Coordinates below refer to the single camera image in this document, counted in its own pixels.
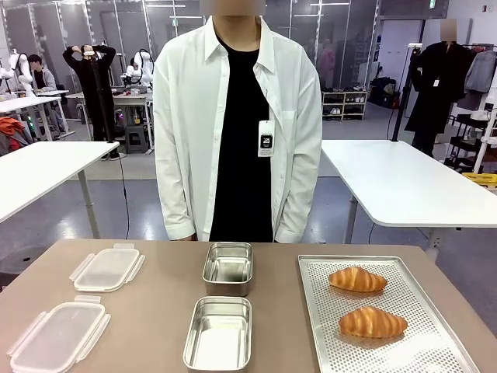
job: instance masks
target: glass wall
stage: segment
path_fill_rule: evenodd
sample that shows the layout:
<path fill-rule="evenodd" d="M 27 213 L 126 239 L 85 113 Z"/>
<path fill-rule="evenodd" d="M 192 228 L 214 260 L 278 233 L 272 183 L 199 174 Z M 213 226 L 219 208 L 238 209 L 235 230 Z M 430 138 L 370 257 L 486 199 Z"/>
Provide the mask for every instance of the glass wall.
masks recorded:
<path fill-rule="evenodd" d="M 66 46 L 101 44 L 117 50 L 114 84 L 144 48 L 157 58 L 165 43 L 206 22 L 201 0 L 5 0 L 9 46 L 38 53 L 57 83 L 79 90 L 61 58 Z M 379 0 L 266 0 L 271 30 L 297 41 L 316 65 L 321 85 L 364 85 Z"/>

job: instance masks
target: white table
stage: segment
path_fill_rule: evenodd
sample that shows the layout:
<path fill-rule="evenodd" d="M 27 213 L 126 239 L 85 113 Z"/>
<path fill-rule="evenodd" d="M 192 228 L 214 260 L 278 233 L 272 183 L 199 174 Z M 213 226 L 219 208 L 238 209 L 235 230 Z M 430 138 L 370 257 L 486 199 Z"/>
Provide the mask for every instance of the white table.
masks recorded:
<path fill-rule="evenodd" d="M 48 127 L 47 116 L 45 115 L 45 110 L 43 109 L 43 105 L 46 103 L 52 103 L 53 101 L 58 101 L 59 109 L 61 110 L 62 121 L 64 122 L 64 129 L 66 134 L 69 133 L 68 123 L 65 119 L 64 111 L 61 108 L 61 98 L 60 97 L 23 97 L 19 99 L 8 99 L 6 101 L 0 102 L 0 113 L 10 113 L 15 111 L 18 116 L 20 115 L 21 109 L 27 109 L 30 112 L 30 116 L 33 118 L 33 121 L 36 122 L 36 115 L 33 113 L 33 108 L 36 107 L 38 112 L 40 113 L 41 120 L 43 122 L 43 127 L 45 128 L 45 135 L 47 136 L 48 141 L 52 141 L 52 134 L 50 133 L 50 128 Z M 35 125 L 35 133 L 37 137 L 41 137 L 40 132 L 38 130 L 38 126 Z"/>
<path fill-rule="evenodd" d="M 85 168 L 119 146 L 118 142 L 37 142 L 0 157 L 0 223 L 78 174 L 93 237 L 100 238 Z M 57 159 L 57 166 L 51 164 Z"/>
<path fill-rule="evenodd" d="M 72 95 L 66 96 L 68 99 L 76 99 L 83 104 L 83 115 L 85 116 L 86 128 L 88 130 L 88 136 L 90 140 L 92 139 L 92 133 L 89 127 L 88 121 L 88 113 L 85 108 L 85 97 L 82 92 L 74 93 Z M 147 154 L 150 154 L 154 151 L 154 142 L 152 141 L 152 133 L 151 133 L 151 124 L 150 117 L 148 116 L 148 107 L 153 103 L 152 93 L 145 93 L 143 95 L 124 95 L 120 94 L 114 96 L 114 105 L 115 106 L 143 106 L 145 108 L 145 118 L 147 121 L 147 131 L 148 131 L 148 140 L 150 143 L 150 148 Z"/>
<path fill-rule="evenodd" d="M 38 96 L 60 96 L 60 95 L 63 95 L 65 93 L 69 93 L 69 91 L 65 90 L 65 89 L 59 89 L 59 90 L 56 90 L 56 91 L 37 92 L 36 94 Z"/>
<path fill-rule="evenodd" d="M 357 203 L 386 227 L 427 227 L 436 259 L 445 228 L 497 228 L 497 196 L 400 141 L 325 140 L 322 150 L 352 192 L 344 243 Z"/>

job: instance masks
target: baking tray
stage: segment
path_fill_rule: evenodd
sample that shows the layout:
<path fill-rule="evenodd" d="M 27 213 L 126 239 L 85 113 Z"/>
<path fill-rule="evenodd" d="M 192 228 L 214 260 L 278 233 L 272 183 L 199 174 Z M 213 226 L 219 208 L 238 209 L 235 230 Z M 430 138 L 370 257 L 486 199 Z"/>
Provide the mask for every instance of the baking tray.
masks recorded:
<path fill-rule="evenodd" d="M 301 255 L 298 263 L 321 373 L 479 372 L 400 258 Z M 387 287 L 372 294 L 333 288 L 329 274 L 351 266 L 385 277 Z M 378 340 L 342 335 L 339 319 L 368 305 L 404 317 L 407 330 Z"/>

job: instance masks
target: white button-up shirt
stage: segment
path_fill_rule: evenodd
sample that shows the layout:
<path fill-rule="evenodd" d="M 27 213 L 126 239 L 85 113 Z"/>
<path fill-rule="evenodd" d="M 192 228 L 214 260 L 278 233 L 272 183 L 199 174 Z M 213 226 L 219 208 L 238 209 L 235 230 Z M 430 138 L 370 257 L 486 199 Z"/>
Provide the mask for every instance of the white button-up shirt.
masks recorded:
<path fill-rule="evenodd" d="M 321 154 L 319 79 L 299 44 L 260 22 L 254 74 L 266 94 L 269 118 L 276 122 L 271 180 L 261 183 L 271 183 L 275 240 L 299 242 Z M 199 240 L 209 239 L 229 78 L 228 53 L 216 37 L 212 19 L 170 40 L 155 63 L 155 161 L 170 239 L 195 232 Z M 240 99 L 250 110 L 250 97 Z"/>

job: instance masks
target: stainless steel container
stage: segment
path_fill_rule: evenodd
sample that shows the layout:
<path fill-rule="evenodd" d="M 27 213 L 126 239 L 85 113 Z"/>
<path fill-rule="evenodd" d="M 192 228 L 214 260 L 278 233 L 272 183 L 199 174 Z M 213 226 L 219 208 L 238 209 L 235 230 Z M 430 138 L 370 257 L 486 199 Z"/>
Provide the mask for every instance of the stainless steel container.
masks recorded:
<path fill-rule="evenodd" d="M 216 242 L 207 253 L 203 280 L 208 295 L 245 297 L 252 279 L 254 255 L 248 243 Z"/>
<path fill-rule="evenodd" d="M 243 372 L 250 360 L 252 306 L 244 298 L 205 297 L 193 310 L 183 361 L 189 372 Z"/>

